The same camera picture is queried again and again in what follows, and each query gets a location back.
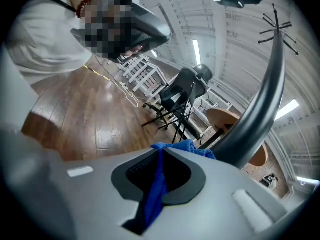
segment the white shirt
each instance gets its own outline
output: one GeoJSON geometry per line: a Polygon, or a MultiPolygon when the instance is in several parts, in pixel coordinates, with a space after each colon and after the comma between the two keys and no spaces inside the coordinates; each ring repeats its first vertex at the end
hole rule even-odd
{"type": "MultiPolygon", "coordinates": [[[[70,0],[61,1],[71,5],[70,0]]],[[[6,46],[25,77],[71,72],[92,56],[71,34],[79,28],[80,19],[62,5],[29,0],[13,23],[6,46]]]]}

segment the black curved pole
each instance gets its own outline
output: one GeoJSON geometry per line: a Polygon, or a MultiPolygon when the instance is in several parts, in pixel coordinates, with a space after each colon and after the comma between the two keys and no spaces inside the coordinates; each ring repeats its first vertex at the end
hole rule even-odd
{"type": "Polygon", "coordinates": [[[285,53],[276,16],[270,61],[260,90],[229,133],[211,150],[215,157],[241,169],[263,144],[279,110],[285,86],[285,53]]]}

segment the coat rack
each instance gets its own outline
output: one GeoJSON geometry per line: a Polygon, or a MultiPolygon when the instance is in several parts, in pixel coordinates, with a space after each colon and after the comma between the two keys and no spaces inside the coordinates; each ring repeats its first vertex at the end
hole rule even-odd
{"type": "MultiPolygon", "coordinates": [[[[295,40],[293,40],[288,34],[286,34],[286,33],[284,33],[283,31],[281,31],[282,29],[291,28],[291,27],[292,27],[291,22],[288,21],[288,22],[285,22],[285,23],[279,25],[279,21],[278,21],[278,11],[276,10],[274,3],[272,4],[272,6],[273,6],[274,17],[275,17],[275,23],[274,23],[274,21],[273,21],[270,17],[268,17],[265,13],[263,14],[263,16],[265,16],[267,19],[266,19],[265,17],[263,17],[262,19],[263,19],[264,21],[266,21],[266,22],[267,22],[270,26],[272,26],[273,28],[261,32],[260,35],[265,34],[265,33],[268,33],[268,32],[272,32],[272,31],[274,31],[274,30],[278,30],[278,31],[280,31],[282,34],[284,34],[285,36],[287,36],[290,40],[292,40],[292,41],[296,44],[297,42],[296,42],[295,40]]],[[[262,40],[262,41],[259,40],[259,41],[258,41],[258,44],[266,43],[266,42],[269,42],[269,41],[271,41],[271,40],[273,40],[273,39],[274,39],[274,36],[271,37],[271,38],[269,38],[269,39],[266,39],[266,40],[262,40]]],[[[283,40],[283,42],[284,42],[284,44],[285,44],[286,46],[288,46],[292,51],[294,51],[295,55],[297,55],[297,56],[299,55],[299,52],[298,52],[297,50],[293,49],[292,46],[291,46],[290,44],[288,44],[286,40],[283,40]]]]}

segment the blue cloth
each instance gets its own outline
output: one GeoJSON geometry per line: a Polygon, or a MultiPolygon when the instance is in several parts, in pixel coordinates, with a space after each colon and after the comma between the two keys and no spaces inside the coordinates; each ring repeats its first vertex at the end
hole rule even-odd
{"type": "Polygon", "coordinates": [[[149,195],[144,205],[145,225],[148,228],[162,211],[162,197],[168,193],[165,175],[163,172],[163,148],[174,148],[177,150],[187,151],[196,155],[216,159],[214,154],[209,149],[196,149],[191,139],[187,139],[175,144],[157,143],[151,148],[159,150],[158,163],[156,173],[149,195]]]}

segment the wooden table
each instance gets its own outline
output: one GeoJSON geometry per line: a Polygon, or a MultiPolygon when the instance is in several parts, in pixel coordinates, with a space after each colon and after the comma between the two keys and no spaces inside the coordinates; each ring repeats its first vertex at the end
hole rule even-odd
{"type": "MultiPolygon", "coordinates": [[[[240,118],[235,113],[221,108],[208,109],[206,111],[206,117],[216,133],[205,144],[203,144],[200,149],[208,148],[219,137],[226,135],[240,118]]],[[[249,161],[249,164],[260,167],[266,163],[267,159],[267,147],[265,144],[262,144],[254,157],[249,161]]]]}

